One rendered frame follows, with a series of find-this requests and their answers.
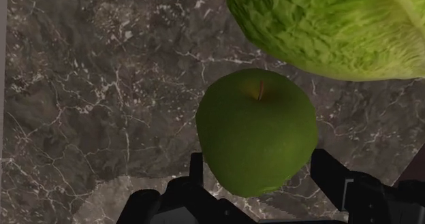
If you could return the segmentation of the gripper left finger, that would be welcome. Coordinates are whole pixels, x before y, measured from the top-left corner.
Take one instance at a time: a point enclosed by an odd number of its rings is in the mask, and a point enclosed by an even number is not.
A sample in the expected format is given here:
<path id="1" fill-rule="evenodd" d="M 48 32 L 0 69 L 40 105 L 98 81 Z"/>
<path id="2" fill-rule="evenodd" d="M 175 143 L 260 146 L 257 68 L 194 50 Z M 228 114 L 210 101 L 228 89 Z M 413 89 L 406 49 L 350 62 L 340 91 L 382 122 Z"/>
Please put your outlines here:
<path id="1" fill-rule="evenodd" d="M 196 220 L 189 224 L 256 224 L 225 198 L 217 199 L 204 188 L 202 153 L 192 153 L 189 174 L 168 182 L 165 193 L 154 189 L 133 192 L 116 224 L 151 224 L 157 214 L 186 208 Z"/>

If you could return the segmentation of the green apple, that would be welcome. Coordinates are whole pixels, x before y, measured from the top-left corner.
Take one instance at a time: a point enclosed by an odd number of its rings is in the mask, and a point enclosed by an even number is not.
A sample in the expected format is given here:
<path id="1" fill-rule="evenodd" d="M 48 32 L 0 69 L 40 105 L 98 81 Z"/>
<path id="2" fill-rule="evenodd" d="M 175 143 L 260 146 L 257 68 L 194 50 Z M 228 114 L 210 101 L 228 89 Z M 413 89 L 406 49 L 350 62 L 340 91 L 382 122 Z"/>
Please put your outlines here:
<path id="1" fill-rule="evenodd" d="M 195 115 L 205 161 L 233 195 L 276 191 L 318 143 L 315 107 L 284 75 L 242 69 L 213 82 Z"/>

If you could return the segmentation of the green lettuce head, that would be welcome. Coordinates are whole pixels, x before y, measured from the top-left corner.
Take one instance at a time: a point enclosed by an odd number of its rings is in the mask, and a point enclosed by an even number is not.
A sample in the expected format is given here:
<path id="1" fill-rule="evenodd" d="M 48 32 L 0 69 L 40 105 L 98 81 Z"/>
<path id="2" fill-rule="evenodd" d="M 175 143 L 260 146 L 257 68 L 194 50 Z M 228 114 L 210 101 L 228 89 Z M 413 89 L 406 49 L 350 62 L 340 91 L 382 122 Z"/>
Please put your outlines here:
<path id="1" fill-rule="evenodd" d="M 337 80 L 425 78 L 425 0 L 226 0 L 274 58 Z"/>

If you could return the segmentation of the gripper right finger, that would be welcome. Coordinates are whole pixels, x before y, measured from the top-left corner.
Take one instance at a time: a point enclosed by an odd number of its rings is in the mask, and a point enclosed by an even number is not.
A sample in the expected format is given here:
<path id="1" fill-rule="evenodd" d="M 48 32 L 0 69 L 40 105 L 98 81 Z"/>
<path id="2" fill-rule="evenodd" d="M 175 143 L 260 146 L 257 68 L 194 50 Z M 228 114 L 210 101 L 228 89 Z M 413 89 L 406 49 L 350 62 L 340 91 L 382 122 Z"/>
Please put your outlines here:
<path id="1" fill-rule="evenodd" d="M 348 224 L 425 224 L 425 182 L 403 180 L 390 187 L 318 148 L 310 174 L 335 208 L 349 213 Z"/>

